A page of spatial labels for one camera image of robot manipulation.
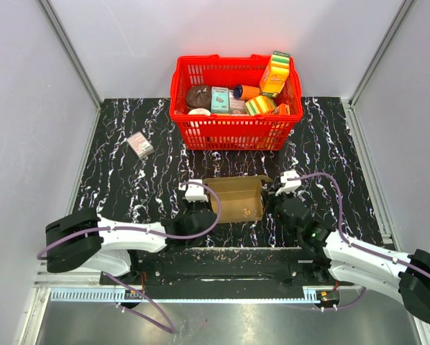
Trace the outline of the small clear plastic bag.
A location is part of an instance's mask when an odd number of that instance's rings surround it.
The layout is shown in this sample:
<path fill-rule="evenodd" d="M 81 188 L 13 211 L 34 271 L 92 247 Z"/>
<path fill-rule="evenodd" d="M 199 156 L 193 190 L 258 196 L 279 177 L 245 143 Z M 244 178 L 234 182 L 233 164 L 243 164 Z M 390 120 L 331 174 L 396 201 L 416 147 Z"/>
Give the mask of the small clear plastic bag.
<path fill-rule="evenodd" d="M 256 215 L 256 210 L 251 208 L 243 208 L 243 217 L 245 219 L 252 219 Z"/>

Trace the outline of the brown cardboard box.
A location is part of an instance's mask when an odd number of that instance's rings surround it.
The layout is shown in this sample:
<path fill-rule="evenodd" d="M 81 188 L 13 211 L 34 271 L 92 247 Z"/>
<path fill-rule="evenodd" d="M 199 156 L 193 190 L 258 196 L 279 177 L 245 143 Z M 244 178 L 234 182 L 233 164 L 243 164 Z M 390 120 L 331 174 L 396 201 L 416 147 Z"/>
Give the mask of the brown cardboard box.
<path fill-rule="evenodd" d="M 225 178 L 207 178 L 203 181 L 218 195 L 221 210 L 212 195 L 210 202 L 212 211 L 221 214 L 219 223 L 235 223 L 248 221 L 261 221 L 263 217 L 262 192 L 265 183 L 273 180 L 266 175 L 238 176 Z M 242 215 L 243 208 L 255 209 L 256 215 L 251 219 L 245 219 Z"/>

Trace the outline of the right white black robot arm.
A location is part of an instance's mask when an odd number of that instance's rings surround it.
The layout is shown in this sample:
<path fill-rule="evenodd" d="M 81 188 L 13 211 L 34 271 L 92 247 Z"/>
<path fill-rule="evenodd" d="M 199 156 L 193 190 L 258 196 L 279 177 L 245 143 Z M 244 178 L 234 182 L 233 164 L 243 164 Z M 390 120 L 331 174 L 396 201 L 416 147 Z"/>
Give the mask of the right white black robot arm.
<path fill-rule="evenodd" d="M 266 209 L 278 217 L 286 244 L 297 243 L 314 261 L 313 279 L 360 285 L 386 295 L 430 324 L 430 253 L 397 252 L 346 237 L 314 216 L 299 198 L 266 195 Z"/>

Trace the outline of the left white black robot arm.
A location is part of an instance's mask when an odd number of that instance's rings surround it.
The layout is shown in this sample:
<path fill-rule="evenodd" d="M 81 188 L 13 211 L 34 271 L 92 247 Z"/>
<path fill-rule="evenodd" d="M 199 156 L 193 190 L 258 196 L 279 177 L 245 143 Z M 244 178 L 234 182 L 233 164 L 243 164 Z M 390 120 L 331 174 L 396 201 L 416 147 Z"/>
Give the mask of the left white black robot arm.
<path fill-rule="evenodd" d="M 45 227 L 47 249 L 37 255 L 49 273 L 80 268 L 108 272 L 125 284 L 138 281 L 140 266 L 132 251 L 158 253 L 185 249 L 215 228 L 219 216 L 210 208 L 197 207 L 172 219 L 149 224 L 110 220 L 93 208 L 85 208 Z"/>

